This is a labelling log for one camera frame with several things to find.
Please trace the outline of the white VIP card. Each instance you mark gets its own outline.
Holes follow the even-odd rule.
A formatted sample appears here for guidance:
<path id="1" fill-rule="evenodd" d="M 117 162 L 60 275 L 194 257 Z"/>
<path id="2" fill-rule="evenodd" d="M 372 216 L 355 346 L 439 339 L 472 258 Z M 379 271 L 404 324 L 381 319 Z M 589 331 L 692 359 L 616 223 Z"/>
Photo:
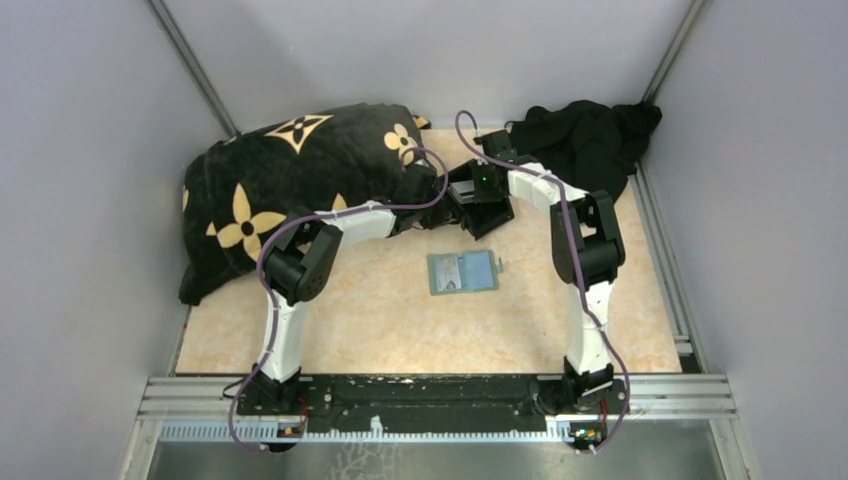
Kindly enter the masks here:
<path id="1" fill-rule="evenodd" d="M 435 290 L 438 293 L 456 291 L 462 288 L 462 276 L 459 258 L 456 255 L 442 255 L 433 260 Z"/>

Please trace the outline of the green leather card holder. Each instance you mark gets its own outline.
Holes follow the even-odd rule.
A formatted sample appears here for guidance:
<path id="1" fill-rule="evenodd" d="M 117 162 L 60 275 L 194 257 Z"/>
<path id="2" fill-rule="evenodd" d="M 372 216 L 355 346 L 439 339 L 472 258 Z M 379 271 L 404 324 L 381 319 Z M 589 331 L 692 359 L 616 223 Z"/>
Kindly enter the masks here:
<path id="1" fill-rule="evenodd" d="M 456 255 L 459 258 L 462 276 L 461 289 L 442 293 L 435 290 L 433 260 L 442 255 Z M 432 296 L 470 294 L 498 290 L 500 288 L 499 275 L 503 272 L 503 262 L 492 250 L 431 254 L 427 256 L 427 269 L 429 290 Z"/>

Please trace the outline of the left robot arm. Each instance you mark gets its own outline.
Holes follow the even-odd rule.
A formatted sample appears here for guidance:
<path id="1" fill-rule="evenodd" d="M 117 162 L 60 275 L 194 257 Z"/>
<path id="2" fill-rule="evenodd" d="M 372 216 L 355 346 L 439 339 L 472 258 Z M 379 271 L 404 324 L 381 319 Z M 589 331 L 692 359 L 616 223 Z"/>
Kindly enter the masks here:
<path id="1" fill-rule="evenodd" d="M 443 199 L 448 185 L 448 173 L 415 163 L 386 202 L 329 211 L 300 207 L 272 234 L 257 263 L 268 298 L 265 346 L 237 394 L 240 411 L 285 414 L 297 406 L 309 308 L 328 283 L 339 250 L 409 229 Z"/>

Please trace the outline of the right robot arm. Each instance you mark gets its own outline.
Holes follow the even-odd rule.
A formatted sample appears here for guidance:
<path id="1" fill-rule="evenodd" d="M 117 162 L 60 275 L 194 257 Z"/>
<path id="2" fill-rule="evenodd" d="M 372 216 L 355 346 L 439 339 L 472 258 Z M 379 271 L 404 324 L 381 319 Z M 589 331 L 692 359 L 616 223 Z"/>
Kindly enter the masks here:
<path id="1" fill-rule="evenodd" d="M 554 269 L 573 297 L 561 397 L 572 410 L 588 412 L 613 390 L 614 366 L 626 368 L 608 333 L 610 298 L 626 258 L 614 201 L 603 190 L 568 185 L 531 156 L 486 152 L 493 139 L 506 140 L 505 130 L 472 140 L 456 133 L 474 154 L 473 166 L 500 174 L 499 191 L 548 215 Z"/>

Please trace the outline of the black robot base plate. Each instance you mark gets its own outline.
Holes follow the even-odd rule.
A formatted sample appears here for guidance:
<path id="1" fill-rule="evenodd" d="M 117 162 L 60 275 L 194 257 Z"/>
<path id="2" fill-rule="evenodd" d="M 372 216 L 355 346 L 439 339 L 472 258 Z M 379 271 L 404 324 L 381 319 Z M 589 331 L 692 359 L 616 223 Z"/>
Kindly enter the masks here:
<path id="1" fill-rule="evenodd" d="M 287 411 L 257 414 L 304 422 L 309 433 L 365 433 L 380 427 L 387 434 L 542 433 L 558 415 L 584 416 L 607 425 L 621 412 L 625 384 L 616 379 L 601 402 L 586 410 L 564 400 L 563 376 L 489 375 L 299 375 L 298 397 Z"/>

